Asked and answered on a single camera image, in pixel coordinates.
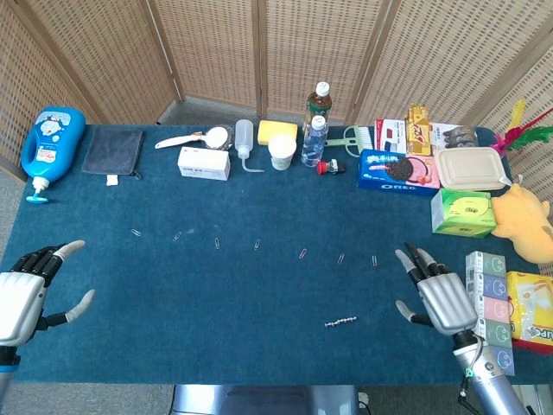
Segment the wicker screen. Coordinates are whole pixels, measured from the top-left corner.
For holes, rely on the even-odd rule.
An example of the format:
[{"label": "wicker screen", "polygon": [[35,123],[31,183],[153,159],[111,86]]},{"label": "wicker screen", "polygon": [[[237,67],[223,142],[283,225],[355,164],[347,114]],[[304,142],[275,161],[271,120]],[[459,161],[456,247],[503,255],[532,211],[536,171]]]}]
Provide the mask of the wicker screen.
[{"label": "wicker screen", "polygon": [[187,95],[256,106],[250,0],[153,0]]},{"label": "wicker screen", "polygon": [[308,95],[325,80],[331,117],[345,118],[381,3],[267,0],[268,109],[303,112]]},{"label": "wicker screen", "polygon": [[[505,98],[486,116],[483,125],[500,133],[511,121],[511,109],[515,101],[526,100],[524,120],[529,121],[553,107],[553,48],[525,75]],[[539,125],[553,125],[553,114]],[[526,150],[509,153],[509,162],[515,175],[524,176],[523,185],[534,192],[541,201],[553,204],[553,142],[531,144]],[[550,220],[553,221],[553,209]],[[553,275],[553,264],[542,267]]]},{"label": "wicker screen", "polygon": [[[24,178],[19,168],[22,142],[42,107],[83,108],[6,2],[0,3],[0,87],[0,165]],[[98,122],[86,117],[89,123]]]},{"label": "wicker screen", "polygon": [[402,117],[425,104],[459,122],[553,10],[551,1],[403,1],[357,122]]},{"label": "wicker screen", "polygon": [[28,0],[113,124],[149,124],[175,97],[139,1]]}]

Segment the yellow sponge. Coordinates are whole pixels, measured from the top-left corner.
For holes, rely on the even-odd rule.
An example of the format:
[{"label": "yellow sponge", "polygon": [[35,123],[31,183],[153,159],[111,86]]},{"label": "yellow sponge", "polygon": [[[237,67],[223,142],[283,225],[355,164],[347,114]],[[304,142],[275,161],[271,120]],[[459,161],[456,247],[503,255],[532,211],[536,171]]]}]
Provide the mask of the yellow sponge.
[{"label": "yellow sponge", "polygon": [[259,123],[259,132],[257,133],[259,145],[269,145],[269,141],[276,135],[290,136],[296,140],[297,125],[281,123],[279,121],[267,121],[266,119]]}]

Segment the robotic hand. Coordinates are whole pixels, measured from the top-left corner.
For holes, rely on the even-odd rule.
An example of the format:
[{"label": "robotic hand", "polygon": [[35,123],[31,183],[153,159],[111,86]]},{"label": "robotic hand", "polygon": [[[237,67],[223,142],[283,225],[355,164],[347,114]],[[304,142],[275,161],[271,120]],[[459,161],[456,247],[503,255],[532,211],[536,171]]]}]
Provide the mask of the robotic hand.
[{"label": "robotic hand", "polygon": [[412,312],[403,301],[396,301],[399,312],[408,321],[434,327],[453,336],[454,355],[464,371],[458,402],[471,413],[478,411],[467,402],[470,384],[488,415],[527,415],[509,380],[495,361],[493,351],[472,332],[478,320],[459,276],[425,251],[405,244],[408,257],[397,249],[396,255],[418,289],[428,315]]},{"label": "robotic hand", "polygon": [[42,316],[44,299],[63,261],[82,248],[83,240],[47,246],[19,258],[9,272],[0,273],[0,412],[8,386],[19,368],[17,348],[28,342],[36,330],[73,322],[90,306],[95,291],[88,291],[80,303],[65,313]]}]

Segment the blue tablecloth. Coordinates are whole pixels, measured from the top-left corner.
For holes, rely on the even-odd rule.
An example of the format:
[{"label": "blue tablecloth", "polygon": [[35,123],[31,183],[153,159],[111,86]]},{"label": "blue tablecloth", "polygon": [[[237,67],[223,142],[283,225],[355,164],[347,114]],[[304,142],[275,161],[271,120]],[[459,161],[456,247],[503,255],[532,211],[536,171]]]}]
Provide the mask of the blue tablecloth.
[{"label": "blue tablecloth", "polygon": [[[509,270],[537,270],[508,239],[432,234],[429,198],[357,189],[358,159],[342,148],[325,150],[346,164],[337,176],[305,168],[300,149],[288,170],[275,171],[259,146],[248,166],[265,172],[246,173],[231,150],[229,181],[218,182],[181,177],[180,148],[154,150],[199,127],[136,126],[146,132],[143,179],[107,188],[105,176],[81,172],[95,128],[45,192],[52,201],[22,201],[3,269],[25,252],[84,239],[49,289],[45,313],[68,310],[91,288],[98,294],[80,320],[20,348],[19,380],[458,384],[451,339],[396,310],[398,298],[423,307],[394,250],[409,241],[461,274],[474,250],[505,255]],[[324,327],[347,316],[358,320]],[[515,361],[514,382],[552,381],[553,356],[517,350]]]}]

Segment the white bottle cap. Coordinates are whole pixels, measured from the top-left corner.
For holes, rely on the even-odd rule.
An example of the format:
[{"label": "white bottle cap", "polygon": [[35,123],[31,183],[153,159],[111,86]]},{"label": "white bottle cap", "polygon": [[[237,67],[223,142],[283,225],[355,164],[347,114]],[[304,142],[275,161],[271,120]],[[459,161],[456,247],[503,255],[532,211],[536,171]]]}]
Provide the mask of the white bottle cap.
[{"label": "white bottle cap", "polygon": [[319,82],[315,88],[315,93],[320,97],[326,97],[330,91],[330,85],[327,82]]},{"label": "white bottle cap", "polygon": [[35,188],[36,193],[39,193],[45,188],[47,188],[48,184],[50,184],[50,182],[46,180],[44,177],[35,177],[33,179],[33,187]]},{"label": "white bottle cap", "polygon": [[311,120],[311,127],[317,131],[322,130],[326,123],[327,121],[325,121],[325,118],[322,115],[315,115]]}]

